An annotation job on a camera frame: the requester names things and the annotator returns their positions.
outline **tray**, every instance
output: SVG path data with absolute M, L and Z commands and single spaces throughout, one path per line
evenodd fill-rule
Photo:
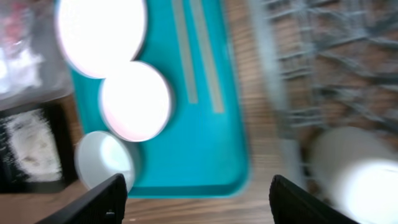
M 169 81 L 175 93 L 175 110 L 167 127 L 156 138 L 139 144 L 143 168 L 128 197 L 229 197 L 248 180 L 249 154 L 223 6 L 214 0 L 203 0 L 202 6 L 224 112 L 215 113 L 211 103 L 190 1 L 183 2 L 183 11 L 197 85 L 197 104 L 188 100 L 172 1 L 148 0 L 147 35 L 138 60 L 153 65 Z M 107 131 L 98 108 L 101 80 L 86 78 L 73 69 L 72 78 L 84 133 Z

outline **wooden table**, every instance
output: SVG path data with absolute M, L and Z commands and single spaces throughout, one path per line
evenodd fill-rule
M 264 89 L 246 1 L 225 0 L 225 6 L 251 148 L 250 184 L 240 196 L 230 199 L 129 199 L 124 223 L 273 223 L 268 201 L 269 186 L 274 174 L 284 173 L 274 119 Z M 76 143 L 81 138 L 81 129 L 73 97 L 62 101 Z M 84 192 L 84 186 L 78 181 L 59 194 L 0 195 L 0 222 L 37 222 Z

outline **drying rack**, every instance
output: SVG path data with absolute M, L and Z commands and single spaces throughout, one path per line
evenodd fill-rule
M 319 131 L 398 134 L 398 1 L 249 0 L 289 178 L 322 191 L 307 163 Z

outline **brown wooden tabletop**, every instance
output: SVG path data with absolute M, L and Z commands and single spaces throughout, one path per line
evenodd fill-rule
M 228 199 L 129 199 L 124 223 L 273 223 L 268 190 L 274 174 L 284 169 L 245 0 L 224 0 L 240 80 L 252 176 L 241 195 Z M 62 100 L 72 138 L 81 128 L 72 96 Z M 77 181 L 59 194 L 0 195 L 0 223 L 34 223 L 86 192 Z

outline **clear plastic bin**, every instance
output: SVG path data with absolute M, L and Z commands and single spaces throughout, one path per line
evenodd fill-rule
M 70 71 L 57 45 L 53 8 L 53 2 L 47 0 L 0 2 L 0 110 L 42 103 L 72 93 Z M 7 41 L 10 38 L 14 45 Z M 37 61 L 33 62 L 37 78 L 33 84 L 21 87 L 13 82 L 22 80 L 21 77 L 28 76 L 32 70 L 19 70 L 16 77 L 10 64 L 15 64 L 13 57 L 26 49 Z

